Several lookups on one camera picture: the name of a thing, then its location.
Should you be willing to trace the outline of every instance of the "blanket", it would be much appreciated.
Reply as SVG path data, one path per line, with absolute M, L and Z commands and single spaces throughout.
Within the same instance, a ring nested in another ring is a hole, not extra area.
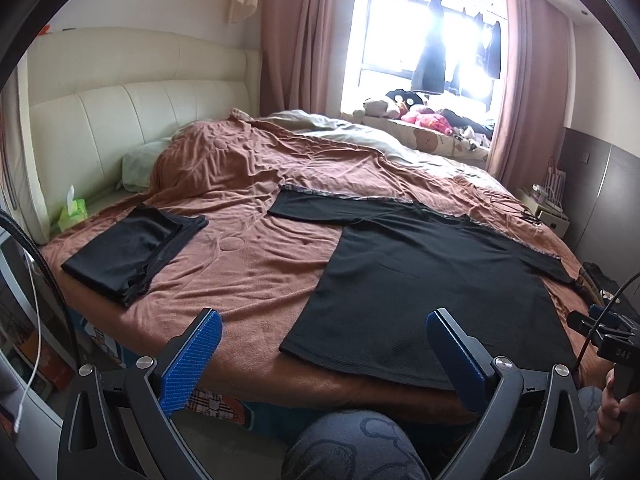
M 43 253 L 69 303 L 94 326 L 137 354 L 157 354 L 203 307 L 222 315 L 223 337 L 201 386 L 241 400 L 281 406 L 370 408 L 415 422 L 471 420 L 453 392 L 347 375 L 280 353 L 331 257 L 340 228 L 268 216 L 280 186 L 295 184 L 355 196 L 418 200 L 437 211 L 469 214 L 538 250 L 557 254 L 567 272 L 580 264 L 546 226 L 514 214 L 513 197 L 400 166 L 373 148 L 293 134 L 233 111 L 226 121 L 191 124 L 160 155 L 150 189 L 65 231 Z M 65 274 L 60 265 L 139 203 L 209 224 L 153 280 L 149 293 L 124 309 Z M 549 280 L 564 326 L 587 307 Z M 574 351 L 584 339 L 569 331 Z M 584 382 L 602 382 L 610 364 L 590 348 Z

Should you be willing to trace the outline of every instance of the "window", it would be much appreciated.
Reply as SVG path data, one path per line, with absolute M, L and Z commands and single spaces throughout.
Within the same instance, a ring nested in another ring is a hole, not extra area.
M 369 88 L 372 94 L 385 94 L 394 88 L 410 89 L 431 25 L 428 5 L 424 0 L 369 0 L 359 87 Z M 492 103 L 494 80 L 476 64 L 476 55 L 479 41 L 488 46 L 491 31 L 485 27 L 481 33 L 473 19 L 466 16 L 465 9 L 444 10 L 445 90 L 482 103 L 482 111 L 487 111 Z M 460 87 L 454 88 L 451 83 L 457 66 Z

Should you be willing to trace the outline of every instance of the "floor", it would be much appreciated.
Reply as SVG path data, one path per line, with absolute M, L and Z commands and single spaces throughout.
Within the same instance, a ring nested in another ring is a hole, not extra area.
M 286 446 L 277 440 L 190 410 L 172 420 L 213 480 L 280 480 Z

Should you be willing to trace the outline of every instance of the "metal screw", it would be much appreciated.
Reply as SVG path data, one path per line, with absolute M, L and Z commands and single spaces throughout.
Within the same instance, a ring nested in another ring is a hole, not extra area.
M 556 373 L 562 377 L 567 377 L 569 375 L 569 368 L 564 365 L 556 365 Z
M 500 368 L 500 370 L 508 370 L 513 367 L 513 363 L 509 361 L 506 357 L 498 357 L 495 359 L 495 365 Z
M 154 359 L 152 357 L 144 356 L 136 361 L 136 366 L 141 370 L 145 370 L 149 368 L 154 363 Z
M 80 369 L 78 370 L 78 373 L 82 377 L 86 377 L 87 375 L 89 375 L 93 371 L 94 371 L 94 366 L 93 365 L 82 365 L 80 367 Z

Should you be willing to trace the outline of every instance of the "pink curtain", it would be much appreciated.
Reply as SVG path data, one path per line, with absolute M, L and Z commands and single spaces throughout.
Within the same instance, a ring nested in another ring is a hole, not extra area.
M 262 0 L 260 112 L 326 111 L 334 0 Z
M 508 60 L 487 171 L 510 191 L 541 184 L 564 135 L 569 20 L 546 0 L 507 0 Z

